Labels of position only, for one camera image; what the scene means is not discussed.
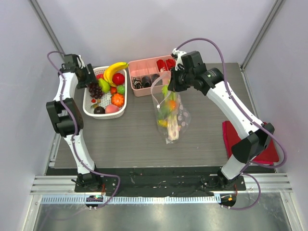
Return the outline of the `green white celery stalk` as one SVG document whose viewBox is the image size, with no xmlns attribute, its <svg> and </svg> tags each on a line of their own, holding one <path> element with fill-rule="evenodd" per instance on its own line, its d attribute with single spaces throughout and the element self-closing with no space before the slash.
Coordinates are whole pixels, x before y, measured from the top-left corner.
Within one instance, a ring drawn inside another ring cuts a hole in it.
<svg viewBox="0 0 308 231">
<path fill-rule="evenodd" d="M 178 124 L 178 109 L 179 109 L 178 95 L 175 92 L 169 91 L 167 89 L 167 85 L 163 86 L 162 94 L 164 96 L 164 101 L 161 110 L 167 113 L 167 115 L 164 117 L 164 120 L 167 120 L 168 122 L 167 142 L 173 142 L 179 139 L 180 128 L 181 128 L 181 126 Z M 177 108 L 173 111 L 170 111 L 170 109 L 168 108 L 167 102 L 169 100 L 175 100 L 177 102 Z"/>
</svg>

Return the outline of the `clear pink zip top bag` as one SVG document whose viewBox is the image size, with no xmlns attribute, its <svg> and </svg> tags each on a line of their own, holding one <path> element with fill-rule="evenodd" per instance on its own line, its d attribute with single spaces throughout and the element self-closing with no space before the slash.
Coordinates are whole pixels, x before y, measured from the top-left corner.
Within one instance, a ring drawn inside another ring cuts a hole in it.
<svg viewBox="0 0 308 231">
<path fill-rule="evenodd" d="M 158 131 L 166 144 L 176 143 L 191 122 L 191 114 L 184 107 L 180 93 L 168 90 L 170 79 L 169 72 L 162 72 L 150 87 Z"/>
</svg>

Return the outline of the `small yellow banana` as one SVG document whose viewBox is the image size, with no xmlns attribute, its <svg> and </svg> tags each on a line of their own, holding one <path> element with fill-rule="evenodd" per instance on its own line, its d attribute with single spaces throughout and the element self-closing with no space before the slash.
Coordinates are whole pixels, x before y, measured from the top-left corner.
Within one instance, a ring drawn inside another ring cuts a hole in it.
<svg viewBox="0 0 308 231">
<path fill-rule="evenodd" d="M 167 126 L 168 126 L 167 120 L 163 120 L 163 119 L 158 120 L 157 124 L 158 124 L 158 126 L 163 127 L 163 128 L 167 128 Z"/>
</svg>

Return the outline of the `orange tangerine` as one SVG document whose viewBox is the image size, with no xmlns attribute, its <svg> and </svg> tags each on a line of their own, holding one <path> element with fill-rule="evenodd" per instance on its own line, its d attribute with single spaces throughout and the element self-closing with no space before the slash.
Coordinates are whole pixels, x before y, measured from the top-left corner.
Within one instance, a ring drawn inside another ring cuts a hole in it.
<svg viewBox="0 0 308 231">
<path fill-rule="evenodd" d="M 169 100 L 167 104 L 170 111 L 173 111 L 177 108 L 177 102 L 175 100 Z"/>
</svg>

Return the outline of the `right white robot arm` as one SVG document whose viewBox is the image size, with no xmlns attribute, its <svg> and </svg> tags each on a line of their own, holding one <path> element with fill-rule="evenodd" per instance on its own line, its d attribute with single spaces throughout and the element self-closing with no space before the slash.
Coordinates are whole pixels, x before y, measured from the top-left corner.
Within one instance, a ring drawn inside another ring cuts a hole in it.
<svg viewBox="0 0 308 231">
<path fill-rule="evenodd" d="M 274 126 L 271 123 L 264 124 L 251 115 L 247 107 L 231 92 L 223 73 L 217 68 L 207 69 L 198 51 L 186 53 L 174 49 L 171 56 L 176 64 L 171 69 L 168 90 L 181 92 L 194 87 L 217 105 L 240 138 L 231 148 L 231 157 L 217 173 L 216 186 L 228 190 L 245 167 L 268 147 Z"/>
</svg>

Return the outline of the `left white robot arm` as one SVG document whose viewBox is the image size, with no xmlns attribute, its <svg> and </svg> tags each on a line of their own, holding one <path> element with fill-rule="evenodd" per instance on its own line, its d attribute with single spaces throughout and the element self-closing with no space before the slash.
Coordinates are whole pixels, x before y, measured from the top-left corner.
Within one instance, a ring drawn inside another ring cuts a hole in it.
<svg viewBox="0 0 308 231">
<path fill-rule="evenodd" d="M 67 142 L 77 165 L 77 179 L 73 182 L 77 187 L 87 191 L 97 192 L 102 188 L 102 178 L 97 174 L 96 165 L 86 147 L 83 128 L 84 121 L 77 104 L 74 101 L 75 91 L 96 83 L 93 68 L 85 64 L 80 55 L 64 54 L 61 68 L 47 58 L 56 69 L 59 77 L 59 87 L 54 99 L 46 103 L 46 109 L 54 131 Z"/>
</svg>

